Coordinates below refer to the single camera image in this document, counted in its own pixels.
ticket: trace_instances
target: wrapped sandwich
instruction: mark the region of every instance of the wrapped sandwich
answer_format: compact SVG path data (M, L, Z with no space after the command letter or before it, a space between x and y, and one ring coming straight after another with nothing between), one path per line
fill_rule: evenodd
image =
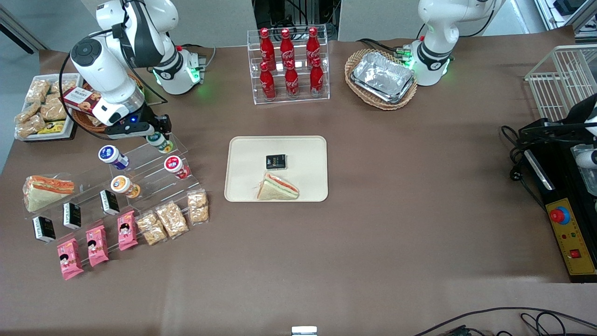
M270 173L266 173L263 176L263 181L261 182L259 193L257 194L257 199L262 201L295 200L298 197L299 191L297 187Z
M28 177L23 186L25 207L29 212L35 212L74 192L75 184L71 181L62 181L38 175Z

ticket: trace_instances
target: control panel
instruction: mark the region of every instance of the control panel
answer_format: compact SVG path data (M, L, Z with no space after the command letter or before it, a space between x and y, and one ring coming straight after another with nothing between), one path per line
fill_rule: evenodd
M595 274L595 265L589 255L583 235L570 208L567 198L545 205L553 232L566 268L570 275Z

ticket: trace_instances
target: brown tablecloth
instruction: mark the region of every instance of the brown tablecloth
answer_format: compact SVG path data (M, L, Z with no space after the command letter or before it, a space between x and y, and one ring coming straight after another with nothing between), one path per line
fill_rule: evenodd
M293 325L316 325L320 335L410 335L493 306L597 319L597 285L568 283L545 214L508 178L510 146L498 135L502 124L536 118L522 77L554 46L573 42L570 29L463 38L441 82L395 112L364 104L344 83L359 43L330 44L329 101L267 106L253 105L246 49L221 48L204 85L155 107L189 148L210 192L211 223L116 253L69 281L56 250L24 222L21 186L32 174L101 164L104 143L82 131L70 142L15 142L0 178L0 330L288 335ZM53 73L64 54L41 58ZM226 201L228 144L240 135L326 138L328 198ZM522 332L515 312L464 323Z

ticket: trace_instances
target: red bottle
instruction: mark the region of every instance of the red bottle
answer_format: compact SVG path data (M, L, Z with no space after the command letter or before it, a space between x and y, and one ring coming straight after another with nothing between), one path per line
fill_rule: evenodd
M321 70L321 59L313 59L311 69L311 96L321 97L324 91L324 72Z
M286 94L289 99L296 99L299 96L299 75L294 69L294 61L288 64L284 78L286 79Z
M276 99L276 88L273 85L273 76L272 73L269 72L266 62L262 62L260 66L261 75L259 76L259 79L261 80L261 88L263 89L265 100L271 102Z
M259 35L261 36L261 57L267 63L267 69L274 71L276 69L276 55L273 52L273 44L272 40L269 39L267 28L261 28Z
M317 28L309 28L309 40L307 41L307 67L312 67L313 59L319 58L319 41L317 40Z
M294 69L294 46L290 41L290 30L288 30L288 28L282 28L280 53L282 54L282 64L284 65L284 69L289 69L290 65Z

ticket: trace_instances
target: red emergency stop button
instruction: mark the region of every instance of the red emergency stop button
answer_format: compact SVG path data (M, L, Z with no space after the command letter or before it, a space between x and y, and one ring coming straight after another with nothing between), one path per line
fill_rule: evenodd
M570 213L562 206L558 206L549 212L549 218L556 223L566 225L570 222Z

